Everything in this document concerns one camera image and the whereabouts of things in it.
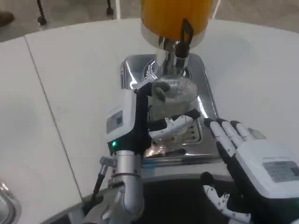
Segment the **white table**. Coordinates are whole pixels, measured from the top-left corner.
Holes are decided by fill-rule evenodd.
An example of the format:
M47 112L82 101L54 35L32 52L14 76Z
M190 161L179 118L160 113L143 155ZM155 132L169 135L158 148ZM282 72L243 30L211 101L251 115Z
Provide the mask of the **white table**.
M106 107L117 99L119 65L129 55L155 49L142 37L140 20L103 21L26 36L82 196L91 194L109 155ZM243 23L209 22L200 55L219 111L282 141L299 154L295 99L299 90L299 35ZM144 176L200 173L227 175L224 164L145 170Z
M81 202L25 39L0 43L0 179L38 224Z

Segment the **floor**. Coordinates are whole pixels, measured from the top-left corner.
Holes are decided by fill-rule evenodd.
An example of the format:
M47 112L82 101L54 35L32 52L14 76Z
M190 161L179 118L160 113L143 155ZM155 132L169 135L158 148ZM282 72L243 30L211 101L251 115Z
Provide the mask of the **floor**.
M36 0L0 0L0 10L11 11L15 15L13 23L0 28L0 42L41 29L116 18L138 18L140 1L111 0L114 15L108 16L107 0L41 0L48 25L40 27ZM299 0L214 0L210 17L299 33Z

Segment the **metal drip tray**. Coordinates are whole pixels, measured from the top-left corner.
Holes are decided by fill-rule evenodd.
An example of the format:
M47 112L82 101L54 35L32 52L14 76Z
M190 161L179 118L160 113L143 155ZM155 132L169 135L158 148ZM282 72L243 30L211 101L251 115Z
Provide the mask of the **metal drip tray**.
M144 68L155 59L155 55L129 56L121 65L121 87L134 89L144 79ZM153 143L144 155L143 166L169 166L219 161L216 142L204 126L204 118L215 119L217 112L206 78L201 58L190 54L188 75L198 88L198 104L201 117L180 136L161 139Z
M0 180L0 224L16 224L20 214L20 203Z

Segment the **robotic hand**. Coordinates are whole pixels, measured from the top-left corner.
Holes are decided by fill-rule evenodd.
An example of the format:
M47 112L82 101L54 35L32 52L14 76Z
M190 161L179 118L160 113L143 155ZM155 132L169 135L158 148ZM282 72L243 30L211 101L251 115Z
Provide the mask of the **robotic hand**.
M298 224L299 165L288 149L259 139L238 121L205 119L204 123L240 192L221 194L212 175L203 173L204 192L215 207L241 223Z
M143 185L140 177L142 156L152 141L170 135L199 117L197 109L186 114L149 121L151 83L134 91L122 90L120 101L109 112L106 139L112 158L102 157L84 224L129 224L143 211ZM96 195L108 167L113 169L103 201L95 205Z

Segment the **robot finger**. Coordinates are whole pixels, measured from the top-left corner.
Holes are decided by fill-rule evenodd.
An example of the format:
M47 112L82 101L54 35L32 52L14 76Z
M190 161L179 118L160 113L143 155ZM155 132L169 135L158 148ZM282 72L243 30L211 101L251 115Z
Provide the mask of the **robot finger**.
M234 129L239 133L244 141L252 141L255 140L255 137L250 133L247 127L245 127L242 123L237 120L232 120L230 124L234 127Z
M260 131L248 128L248 131L253 135L255 139L266 139L266 136L264 136Z
M221 149L224 149L229 157L232 157L236 153L236 148L229 137L225 134L221 126L216 121L209 118L205 119L204 123L211 129L212 134L216 138L217 142L222 145Z
M227 120L217 118L216 121L220 124L220 126L225 131L226 135L235 144L237 148L241 146L241 144L243 144L243 139Z
M225 150L223 145L218 141L216 142L216 146L219 152L220 157L222 158L223 162L225 164L229 164L230 158L234 155L234 154L229 154L231 152L231 150Z
M208 172L204 172L200 176L200 183L203 185L203 190L207 198L218 211L241 223L250 223L251 215L249 213L243 213L244 211L247 212L248 209L245 207L244 201L240 196L232 195L231 197L230 194L221 192L215 185L213 176Z

